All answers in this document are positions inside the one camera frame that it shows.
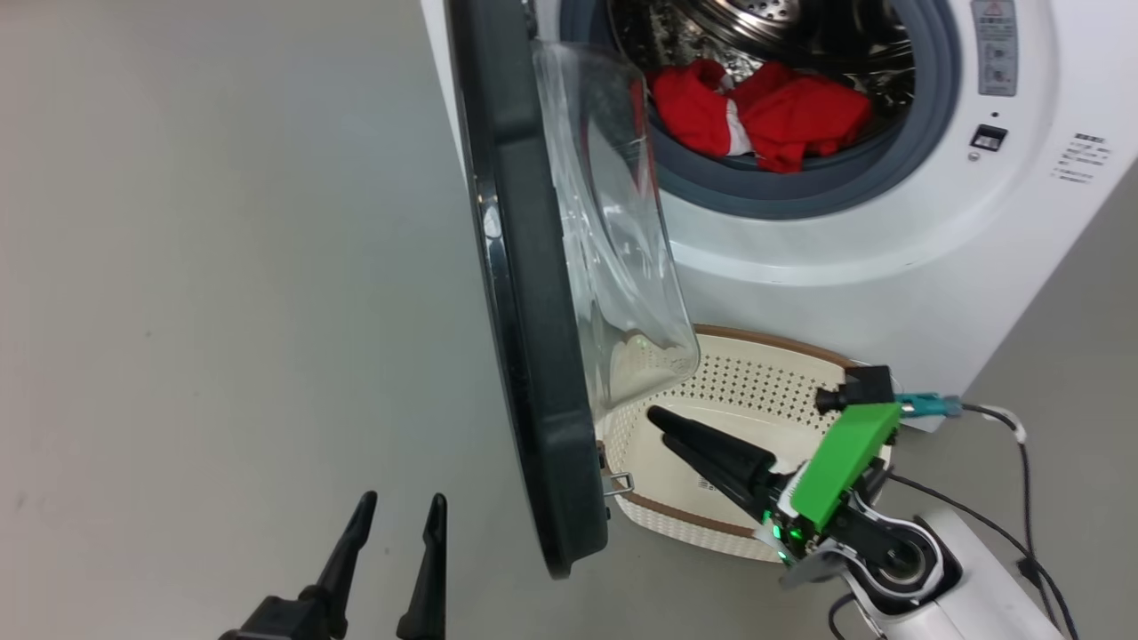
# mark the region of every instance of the cable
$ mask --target cable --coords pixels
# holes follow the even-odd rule
[[[929,489],[927,486],[925,486],[925,485],[923,485],[923,484],[921,484],[918,482],[910,481],[909,478],[899,476],[899,475],[897,475],[897,474],[894,474],[892,471],[888,471],[887,475],[888,475],[889,479],[891,479],[893,482],[898,482],[898,483],[901,483],[901,484],[904,484],[906,486],[910,486],[910,487],[913,487],[913,489],[915,489],[917,491],[921,491],[923,493],[927,493],[929,495],[932,495],[937,500],[941,500],[943,502],[947,502],[948,504],[951,504],[953,507],[955,507],[955,508],[964,511],[965,514],[972,516],[973,518],[980,520],[981,523],[983,523],[984,525],[987,525],[988,527],[990,527],[992,531],[995,531],[996,533],[998,533],[1001,536],[1004,536],[1005,540],[1007,540],[1008,542],[1011,542],[1012,545],[1016,548],[1016,550],[1019,550],[1021,553],[1023,553],[1025,558],[1028,558],[1028,559],[1031,560],[1031,563],[1034,565],[1036,571],[1039,572],[1039,575],[1044,576],[1044,580],[1047,581],[1047,584],[1049,584],[1052,586],[1052,592],[1055,593],[1055,601],[1058,602],[1058,605],[1059,605],[1059,612],[1063,613],[1063,623],[1066,624],[1067,633],[1070,633],[1071,640],[1079,640],[1079,632],[1075,631],[1074,620],[1071,617],[1071,609],[1067,608],[1066,599],[1063,598],[1063,592],[1059,591],[1059,588],[1055,584],[1055,581],[1052,580],[1052,574],[1047,573],[1047,569],[1044,568],[1044,565],[1039,564],[1039,560],[1034,557],[1034,555],[1032,555],[1030,551],[1028,551],[1026,547],[1024,547],[1019,540],[1016,540],[1014,536],[1012,536],[1011,533],[1004,531],[998,524],[996,524],[992,520],[986,518],[984,516],[980,515],[979,512],[974,511],[973,509],[971,509],[968,507],[965,507],[964,504],[957,502],[956,500],[953,500],[951,498],[945,495],[943,493],[941,493],[941,492],[939,492],[939,491],[937,491],[934,489]]]
[[[1023,541],[1028,547],[1029,557],[1034,560],[1038,556],[1036,553],[1036,541],[1031,526],[1031,467],[1028,463],[1028,434],[1023,428],[1023,422],[1020,421],[1015,413],[998,407],[967,403],[964,403],[960,407],[965,411],[981,413],[988,418],[1004,422],[1007,428],[1012,429],[1012,433],[1015,434],[1015,440],[1020,444],[1020,459],[1023,461]],[[1052,609],[1050,600],[1047,599],[1047,589],[1044,588],[1044,584],[1039,581],[1038,576],[1025,575],[1025,577],[1036,585],[1036,589],[1039,589],[1039,599],[1044,602],[1044,612],[1047,613],[1047,620],[1052,621],[1052,624],[1057,626],[1057,623],[1055,622],[1055,612]]]
[[[846,605],[849,605],[856,598],[852,593],[847,593],[841,598],[834,600],[834,604],[830,606],[830,615],[827,616],[826,620],[827,622],[830,622],[830,632],[833,633],[834,638],[836,638],[838,640],[846,640],[846,637],[842,635],[841,631],[838,631],[838,625],[834,624],[834,615],[838,614],[838,609],[841,609]]]

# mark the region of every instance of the washing machine door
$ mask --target washing machine door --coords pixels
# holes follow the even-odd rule
[[[603,73],[597,93],[587,76],[619,60],[531,43],[518,0],[447,11],[504,393],[542,551],[564,577],[608,539],[595,425],[698,363],[637,130],[643,80]],[[543,122],[543,104],[558,116]]]

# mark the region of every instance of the green robot part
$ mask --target green robot part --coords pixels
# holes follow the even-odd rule
[[[823,531],[842,495],[877,457],[900,419],[901,405],[897,402],[847,407],[802,473],[791,507]]]

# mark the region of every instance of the warning label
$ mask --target warning label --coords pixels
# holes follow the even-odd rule
[[[1075,133],[1052,167],[1052,178],[1075,184],[1089,184],[1099,167],[1111,159],[1111,147],[1106,138]]]
[[[1015,3],[1007,0],[974,0],[972,18],[976,25],[980,93],[1015,96],[1020,71]]]

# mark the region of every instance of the red cloth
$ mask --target red cloth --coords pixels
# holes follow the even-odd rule
[[[728,97],[759,166],[778,173],[802,171],[807,153],[828,156],[853,142],[873,116],[869,99],[857,91],[778,63],[762,65]]]
[[[715,60],[695,60],[686,67],[663,67],[650,77],[660,118],[688,149],[711,156],[731,150],[727,97],[716,91],[726,74]]]

